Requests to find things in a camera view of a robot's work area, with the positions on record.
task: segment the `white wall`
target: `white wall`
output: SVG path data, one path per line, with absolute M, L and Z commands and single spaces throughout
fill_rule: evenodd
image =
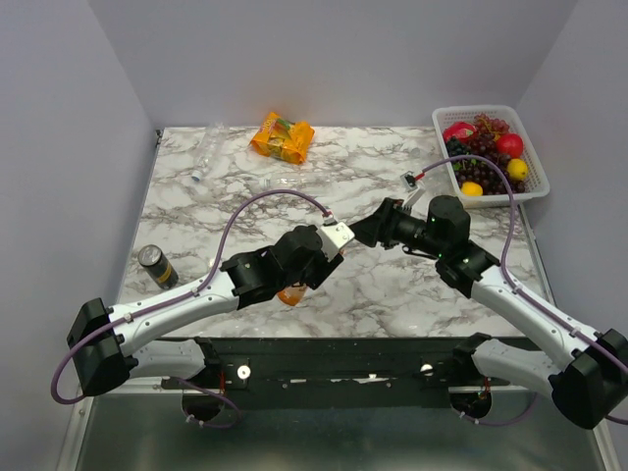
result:
M 531 222 L 558 305 L 628 335 L 628 4 L 581 0 L 518 112 L 551 192 Z M 617 411 L 628 417 L 628 404 Z M 628 430 L 611 425 L 628 465 Z
M 81 304 L 114 300 L 154 131 L 84 0 L 4 0 L 0 44 L 0 468 L 45 471 L 52 371 Z
M 160 126 L 431 123 L 515 105 L 575 0 L 89 0 Z

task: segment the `fruit basket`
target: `fruit basket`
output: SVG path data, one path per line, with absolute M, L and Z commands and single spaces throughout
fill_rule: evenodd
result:
M 523 128 L 521 120 L 517 113 L 509 106 L 500 105 L 478 105 L 478 106 L 452 106 L 448 108 L 439 108 L 432 114 L 434 126 L 436 128 L 437 138 L 443 155 L 447 156 L 447 148 L 443 139 L 443 132 L 456 122 L 473 123 L 474 118 L 479 114 L 485 114 L 492 120 L 503 120 L 510 126 L 510 132 L 519 134 L 523 141 L 523 153 L 521 160 L 527 164 L 527 176 L 523 180 L 525 185 L 524 192 L 514 194 L 517 203 L 528 201 L 533 198 L 545 196 L 550 192 L 550 183 L 546 176 L 539 156 L 530 142 L 528 133 Z M 507 194 L 491 194 L 482 196 L 469 196 L 464 194 L 458 186 L 458 180 L 451 164 L 445 164 L 451 183 L 453 185 L 454 194 L 462 201 L 465 208 L 487 208 L 495 206 L 507 206 Z

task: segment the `lemon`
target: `lemon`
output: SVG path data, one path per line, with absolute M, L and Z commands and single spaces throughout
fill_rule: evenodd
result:
M 482 196 L 482 187 L 477 183 L 465 182 L 460 190 L 467 196 Z
M 512 159 L 508 162 L 506 170 L 508 171 L 510 177 L 518 182 L 525 180 L 528 176 L 528 166 L 521 159 Z

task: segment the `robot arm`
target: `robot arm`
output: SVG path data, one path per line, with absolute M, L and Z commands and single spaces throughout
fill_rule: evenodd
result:
M 573 423 L 595 427 L 628 394 L 628 376 L 608 358 L 626 364 L 628 341 L 613 330 L 600 334 L 530 292 L 526 295 L 533 302 L 523 299 L 517 280 L 507 271 L 504 275 L 499 261 L 469 240 L 470 217 L 457 198 L 434 198 L 426 221 L 410 215 L 411 202 L 386 198 L 373 215 L 350 228 L 335 221 L 320 228 L 299 226 L 275 245 L 234 255 L 207 286 L 200 279 L 110 308 L 101 299 L 85 303 L 68 345 L 85 343 L 98 330 L 102 334 L 74 355 L 84 395 L 106 393 L 129 378 L 202 378 L 215 366 L 211 342 L 159 339 L 205 317 L 270 300 L 295 283 L 317 288 L 342 262 L 340 251 L 356 238 L 370 247 L 402 244 L 407 254 L 421 251 L 437 259 L 444 282 L 492 308 L 541 349 L 527 351 L 476 334 L 455 349 L 465 373 L 501 378 L 551 397 Z M 184 300 L 176 301 L 184 294 Z M 131 315 L 146 308 L 151 312 L 141 318 Z M 572 331 L 542 310 L 566 321 Z M 112 322 L 115 327 L 107 330 Z
M 392 248 L 403 244 L 405 253 L 421 251 L 433 256 L 444 282 L 493 309 L 541 349 L 530 352 L 488 336 L 473 336 L 467 345 L 468 365 L 480 375 L 551 397 L 565 417 L 588 429 L 628 394 L 628 377 L 600 352 L 604 349 L 626 364 L 628 341 L 614 330 L 596 332 L 528 290 L 526 297 L 532 302 L 524 299 L 515 277 L 469 240 L 470 217 L 457 198 L 432 199 L 426 221 L 410 215 L 407 201 L 386 198 L 373 215 L 350 227 L 365 245 Z M 542 311 L 565 321 L 572 330 L 565 330 Z
M 346 224 L 328 223 L 298 226 L 275 245 L 234 255 L 207 286 L 203 277 L 139 302 L 109 308 L 100 298 L 86 302 L 68 335 L 70 348 L 102 326 L 118 323 L 74 356 L 83 394 L 106 393 L 129 378 L 189 379 L 200 373 L 210 356 L 201 343 L 158 339 L 200 319 L 270 300 L 294 284 L 316 289 L 342 262 L 340 251 L 353 239 Z M 131 315 L 151 308 L 141 318 Z

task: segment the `bolt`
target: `bolt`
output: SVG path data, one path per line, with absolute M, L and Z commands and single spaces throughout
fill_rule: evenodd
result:
M 429 363 L 424 363 L 421 366 L 421 373 L 423 373 L 424 376 L 432 376 L 434 375 L 434 367 L 432 365 L 430 365 Z
M 248 365 L 241 365 L 239 368 L 237 368 L 237 376 L 241 380 L 246 380 L 249 376 L 251 376 L 251 369 L 248 367 Z

